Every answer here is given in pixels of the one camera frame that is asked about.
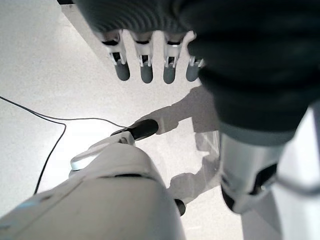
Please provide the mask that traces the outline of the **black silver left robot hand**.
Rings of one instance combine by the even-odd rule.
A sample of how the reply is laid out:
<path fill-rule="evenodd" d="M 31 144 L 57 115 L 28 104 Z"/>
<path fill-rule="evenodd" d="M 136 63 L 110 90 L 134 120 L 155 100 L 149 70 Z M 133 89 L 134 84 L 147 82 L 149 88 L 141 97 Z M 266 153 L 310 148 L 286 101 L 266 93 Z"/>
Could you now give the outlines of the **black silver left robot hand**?
<path fill-rule="evenodd" d="M 196 33 L 191 56 L 212 94 L 221 136 L 221 189 L 237 214 L 250 209 L 276 171 L 308 106 L 320 98 L 317 0 L 78 0 L 90 28 L 107 33 Z"/>

